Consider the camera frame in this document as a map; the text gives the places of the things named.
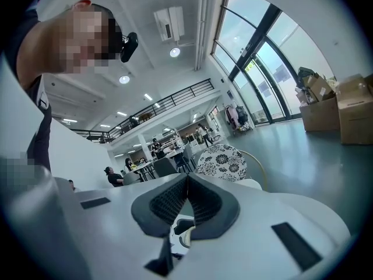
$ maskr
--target gray floor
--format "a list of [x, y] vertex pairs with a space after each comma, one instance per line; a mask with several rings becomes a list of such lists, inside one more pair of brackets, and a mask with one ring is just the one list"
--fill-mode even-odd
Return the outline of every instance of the gray floor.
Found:
[[[358, 232], [373, 192], [373, 146], [340, 144], [339, 132], [305, 132], [302, 120], [257, 127], [219, 142], [254, 155], [264, 166], [268, 191], [316, 199], [332, 208], [351, 234]], [[248, 177], [262, 187], [258, 165], [247, 157]], [[186, 205], [183, 214], [192, 214]]]

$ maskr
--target black and white patterned cushion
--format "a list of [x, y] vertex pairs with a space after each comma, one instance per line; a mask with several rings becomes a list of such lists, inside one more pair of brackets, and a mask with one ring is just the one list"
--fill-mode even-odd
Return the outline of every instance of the black and white patterned cushion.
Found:
[[246, 170], [246, 161], [238, 149], [216, 144], [201, 154], [196, 173], [236, 181], [246, 178]]

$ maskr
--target air conditioner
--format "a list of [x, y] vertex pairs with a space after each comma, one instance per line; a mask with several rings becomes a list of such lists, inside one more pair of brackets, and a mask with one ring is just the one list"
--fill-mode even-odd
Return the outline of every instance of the air conditioner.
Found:
[[162, 41], [178, 41], [185, 34], [182, 7], [170, 7], [154, 13]]

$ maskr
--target black metal railing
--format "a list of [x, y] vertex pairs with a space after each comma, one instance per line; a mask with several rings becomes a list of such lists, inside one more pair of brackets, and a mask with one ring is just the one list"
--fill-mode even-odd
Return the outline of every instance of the black metal railing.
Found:
[[108, 143], [114, 139], [119, 138], [123, 134], [132, 130], [133, 128], [138, 127], [149, 119], [173, 108], [177, 105], [180, 105], [187, 102], [188, 100], [193, 99], [196, 96], [202, 95], [208, 91], [214, 89], [214, 86], [211, 84], [211, 80], [203, 80], [194, 84], [190, 87], [184, 88], [174, 94], [165, 97], [157, 102], [154, 102], [151, 106], [138, 111], [137, 113], [131, 115], [126, 120], [123, 120], [120, 124], [116, 125], [114, 128], [108, 132], [103, 131], [86, 131], [82, 129], [71, 129], [77, 134], [91, 140], [92, 142], [97, 143]]
[[71, 131], [76, 132], [78, 135], [88, 139], [89, 141], [92, 141], [94, 143], [110, 143], [112, 139], [109, 136], [108, 132], [103, 131], [87, 131], [83, 129], [70, 129]]

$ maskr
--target man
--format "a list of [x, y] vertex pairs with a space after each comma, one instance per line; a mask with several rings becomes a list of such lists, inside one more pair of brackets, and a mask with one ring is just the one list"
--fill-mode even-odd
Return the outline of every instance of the man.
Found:
[[70, 186], [71, 186], [72, 190], [74, 191], [74, 193], [81, 192], [80, 189], [74, 187], [74, 182], [72, 180], [69, 180], [69, 183], [70, 183]]
[[96, 60], [114, 59], [122, 48], [122, 31], [107, 8], [81, 0], [60, 15], [39, 22], [31, 9], [8, 41], [5, 56], [20, 86], [43, 112], [27, 157], [48, 170], [52, 111], [42, 75], [79, 73]]

